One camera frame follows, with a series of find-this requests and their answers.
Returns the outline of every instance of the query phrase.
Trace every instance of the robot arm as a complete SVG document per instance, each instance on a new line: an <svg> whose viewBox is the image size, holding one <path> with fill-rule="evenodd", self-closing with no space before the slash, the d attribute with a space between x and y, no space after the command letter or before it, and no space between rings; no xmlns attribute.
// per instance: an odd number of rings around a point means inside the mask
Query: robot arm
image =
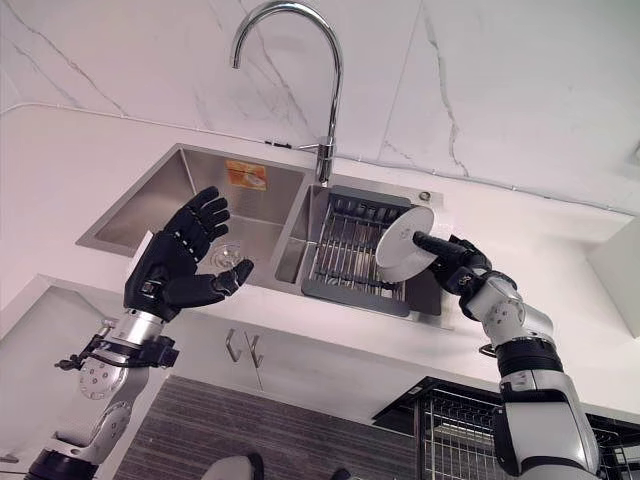
<svg viewBox="0 0 640 480"><path fill-rule="evenodd" d="M502 377L503 405L494 412L500 466L529 480L595 479L598 445L553 342L553 324L525 304L513 280L492 270L473 244L415 232L413 242L438 255L438 283L460 296L465 316L491 339Z"/></svg>
<svg viewBox="0 0 640 480"><path fill-rule="evenodd" d="M224 300L245 282L249 260L218 276L195 274L210 243L228 231L226 207L215 187L205 189L140 246L125 285L125 317L105 319L80 354L56 364L80 371L79 389L27 480L93 478L124 433L149 368L176 361L179 352L161 335L164 326L182 308Z"/></svg>

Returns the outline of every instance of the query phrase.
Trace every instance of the cabinet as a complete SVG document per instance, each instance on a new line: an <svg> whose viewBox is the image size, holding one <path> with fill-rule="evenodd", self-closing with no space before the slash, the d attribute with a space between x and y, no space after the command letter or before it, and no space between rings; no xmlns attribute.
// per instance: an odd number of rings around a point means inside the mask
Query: cabinet
<svg viewBox="0 0 640 480"><path fill-rule="evenodd" d="M183 311L163 333L176 341L180 351L171 374L238 390L258 390L246 327L240 322Z"/></svg>
<svg viewBox="0 0 640 480"><path fill-rule="evenodd" d="M77 353L104 315L122 314L121 295L68 288L82 295L49 288L0 341L0 456L19 459L0 463L0 471L28 470L76 392L77 375L53 364ZM129 428L98 478L113 476L170 374L363 423L424 377L417 365L190 310L164 334L176 341L177 363L152 369Z"/></svg>
<svg viewBox="0 0 640 480"><path fill-rule="evenodd" d="M0 470L26 472L77 389L53 364L81 350L102 317L77 293L49 288L0 341Z"/></svg>
<svg viewBox="0 0 640 480"><path fill-rule="evenodd" d="M424 369L367 352L248 326L246 346L266 397L370 423L424 377Z"/></svg>

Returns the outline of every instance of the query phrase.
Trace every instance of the kitchen sink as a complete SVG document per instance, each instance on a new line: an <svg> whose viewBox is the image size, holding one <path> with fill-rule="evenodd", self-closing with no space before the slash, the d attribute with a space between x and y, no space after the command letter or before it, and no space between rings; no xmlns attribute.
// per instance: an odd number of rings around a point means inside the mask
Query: kitchen sink
<svg viewBox="0 0 640 480"><path fill-rule="evenodd" d="M160 230L211 185L227 198L231 219L199 273L217 274L247 257L255 263L249 284L398 316L440 314L441 292L429 272L386 284L374 261L377 241L397 216L441 205L433 192L335 174L323 187L311 169L176 145L77 244L133 256L147 231Z"/></svg>

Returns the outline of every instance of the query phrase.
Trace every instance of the gray floor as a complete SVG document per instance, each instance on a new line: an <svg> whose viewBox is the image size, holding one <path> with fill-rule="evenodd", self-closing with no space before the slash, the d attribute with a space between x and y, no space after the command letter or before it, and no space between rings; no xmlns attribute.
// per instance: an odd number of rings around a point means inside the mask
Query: gray floor
<svg viewBox="0 0 640 480"><path fill-rule="evenodd" d="M266 480L414 479L413 439L209 384L170 377L116 480L199 479L217 459L258 452Z"/></svg>

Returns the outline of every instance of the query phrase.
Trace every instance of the metal basket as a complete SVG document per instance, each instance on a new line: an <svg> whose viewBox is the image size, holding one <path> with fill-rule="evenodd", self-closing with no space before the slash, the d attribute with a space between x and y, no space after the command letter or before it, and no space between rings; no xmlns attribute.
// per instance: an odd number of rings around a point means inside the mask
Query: metal basket
<svg viewBox="0 0 640 480"><path fill-rule="evenodd" d="M504 480L493 450L493 409L479 400L434 388L418 400L415 417L421 480ZM593 427L601 453L599 478L629 480L632 471L617 432Z"/></svg>
<svg viewBox="0 0 640 480"><path fill-rule="evenodd" d="M405 282L384 282L375 255L383 233L410 207L406 198L333 187L303 293L407 316Z"/></svg>

